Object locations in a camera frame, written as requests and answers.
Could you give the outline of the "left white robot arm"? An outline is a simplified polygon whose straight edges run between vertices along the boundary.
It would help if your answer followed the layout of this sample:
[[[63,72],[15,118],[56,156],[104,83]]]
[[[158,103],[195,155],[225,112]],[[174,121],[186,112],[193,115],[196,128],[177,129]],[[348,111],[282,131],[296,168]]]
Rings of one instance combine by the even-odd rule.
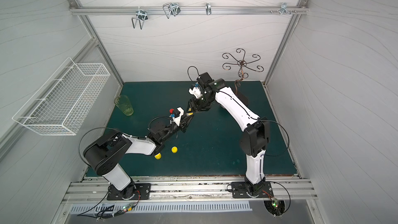
[[[149,134],[144,138],[113,129],[86,147],[83,157],[97,175],[110,182],[111,195],[116,195],[118,200],[130,200],[135,197],[137,186],[119,164],[120,160],[130,153],[160,155],[165,142],[178,131],[186,132],[192,119],[192,115],[183,115],[179,123],[158,121],[149,127]]]

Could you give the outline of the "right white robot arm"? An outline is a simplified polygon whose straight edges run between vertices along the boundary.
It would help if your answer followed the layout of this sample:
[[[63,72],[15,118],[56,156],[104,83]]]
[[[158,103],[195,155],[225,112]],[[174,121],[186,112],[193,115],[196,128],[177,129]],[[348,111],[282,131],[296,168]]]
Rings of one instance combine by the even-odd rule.
[[[211,105],[216,102],[227,110],[239,125],[242,131],[239,145],[246,154],[246,192],[252,198],[258,197],[264,187],[263,164],[269,143],[269,124],[251,111],[223,79],[213,80],[208,73],[197,77],[189,93],[193,97],[188,103],[187,116],[209,111]]]

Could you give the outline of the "bronze scroll jewelry stand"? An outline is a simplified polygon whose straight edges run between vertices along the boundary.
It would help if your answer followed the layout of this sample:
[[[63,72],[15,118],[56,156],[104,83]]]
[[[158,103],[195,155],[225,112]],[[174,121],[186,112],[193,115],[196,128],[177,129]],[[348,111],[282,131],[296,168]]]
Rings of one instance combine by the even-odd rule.
[[[225,71],[231,70],[232,66],[237,66],[238,67],[238,79],[234,81],[234,87],[235,89],[233,92],[235,95],[238,97],[238,99],[245,105],[249,105],[249,99],[243,95],[238,89],[241,85],[241,82],[249,77],[249,74],[244,71],[245,68],[249,69],[252,72],[257,72],[257,73],[262,73],[264,72],[264,67],[261,65],[257,65],[256,68],[250,68],[249,65],[252,63],[259,62],[261,60],[260,55],[258,54],[253,54],[251,57],[254,59],[253,61],[247,61],[246,60],[246,51],[242,48],[237,48],[235,51],[237,54],[242,54],[242,57],[240,59],[235,58],[231,53],[225,52],[222,54],[222,58],[225,60],[232,59],[234,63],[232,62],[225,62],[222,65],[222,68]]]

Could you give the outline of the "small metal clip hook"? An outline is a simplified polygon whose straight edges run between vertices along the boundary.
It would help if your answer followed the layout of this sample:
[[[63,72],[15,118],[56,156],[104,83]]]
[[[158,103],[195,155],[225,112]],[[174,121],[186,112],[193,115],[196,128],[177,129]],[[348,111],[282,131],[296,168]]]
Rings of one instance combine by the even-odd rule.
[[[211,4],[210,4],[210,3],[206,3],[206,4],[205,4],[205,11],[206,11],[206,14],[207,14],[208,16],[211,15]]]

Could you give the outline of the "white vent strip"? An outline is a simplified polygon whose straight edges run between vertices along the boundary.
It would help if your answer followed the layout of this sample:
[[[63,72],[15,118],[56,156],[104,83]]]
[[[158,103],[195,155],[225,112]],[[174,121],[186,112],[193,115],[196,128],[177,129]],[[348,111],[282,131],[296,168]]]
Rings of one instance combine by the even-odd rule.
[[[108,209],[107,214],[117,212],[124,207],[122,203],[101,203],[92,208],[92,204],[74,204],[70,214],[94,214]],[[250,212],[252,208],[248,201],[209,201],[209,202],[140,202],[132,213],[222,213]]]

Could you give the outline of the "double prong metal hook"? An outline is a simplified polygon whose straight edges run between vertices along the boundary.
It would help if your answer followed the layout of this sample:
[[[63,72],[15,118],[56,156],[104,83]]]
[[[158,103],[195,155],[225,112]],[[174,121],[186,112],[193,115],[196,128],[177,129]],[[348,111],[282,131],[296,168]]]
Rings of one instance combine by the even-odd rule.
[[[148,20],[147,12],[139,9],[136,16],[131,18],[133,28],[140,27],[142,30],[146,20]]]

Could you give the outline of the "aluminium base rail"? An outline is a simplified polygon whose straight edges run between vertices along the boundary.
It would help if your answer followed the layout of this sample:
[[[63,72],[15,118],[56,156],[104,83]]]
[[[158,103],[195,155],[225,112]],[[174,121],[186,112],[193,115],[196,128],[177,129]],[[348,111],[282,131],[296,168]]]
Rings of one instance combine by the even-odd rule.
[[[234,176],[134,176],[138,183],[149,183],[149,200],[166,201],[229,201],[232,194],[227,192],[231,182],[242,181]],[[317,200],[317,193],[310,179],[297,176],[271,176],[266,178],[272,184],[272,191],[281,200]],[[71,183],[62,203],[94,203],[105,196],[109,182],[100,177],[86,177],[81,182]]]

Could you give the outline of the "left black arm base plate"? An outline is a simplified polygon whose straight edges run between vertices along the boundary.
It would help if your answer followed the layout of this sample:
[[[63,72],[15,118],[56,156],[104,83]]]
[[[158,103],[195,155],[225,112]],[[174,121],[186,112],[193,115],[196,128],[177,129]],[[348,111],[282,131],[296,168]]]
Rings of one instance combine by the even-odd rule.
[[[149,183],[130,183],[123,190],[118,190],[111,185],[108,191],[108,201],[148,200],[151,191]]]

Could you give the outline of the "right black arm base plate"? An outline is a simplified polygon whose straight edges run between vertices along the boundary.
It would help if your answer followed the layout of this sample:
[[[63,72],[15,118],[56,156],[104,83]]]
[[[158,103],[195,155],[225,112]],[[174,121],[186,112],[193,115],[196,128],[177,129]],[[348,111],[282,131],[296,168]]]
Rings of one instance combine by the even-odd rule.
[[[227,191],[232,194],[234,199],[274,197],[271,184],[267,181],[261,181],[255,185],[245,181],[232,182],[227,185]]]

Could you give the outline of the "metal bracket hook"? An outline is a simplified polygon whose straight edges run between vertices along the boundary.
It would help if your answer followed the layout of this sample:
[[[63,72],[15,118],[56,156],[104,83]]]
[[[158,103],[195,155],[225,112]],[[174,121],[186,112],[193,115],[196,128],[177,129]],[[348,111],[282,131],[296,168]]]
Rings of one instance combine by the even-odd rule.
[[[286,3],[282,3],[278,10],[270,10],[269,12],[271,14],[278,14],[280,16],[282,16],[282,15],[296,15],[297,14],[296,10],[289,10],[288,9],[288,5]]]

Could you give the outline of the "aluminium top rail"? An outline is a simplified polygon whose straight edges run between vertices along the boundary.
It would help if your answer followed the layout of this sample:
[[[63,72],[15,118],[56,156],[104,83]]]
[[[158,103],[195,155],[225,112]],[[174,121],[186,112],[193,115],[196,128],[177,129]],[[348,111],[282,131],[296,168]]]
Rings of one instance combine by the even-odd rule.
[[[270,10],[278,10],[280,6],[214,6],[211,5],[211,15],[271,15]],[[134,16],[138,10],[144,10],[148,16],[165,15],[162,6],[143,7],[80,7],[69,11],[75,16]],[[207,16],[205,5],[180,6],[179,16]],[[297,15],[309,12],[308,7],[288,6],[289,10],[296,10]]]

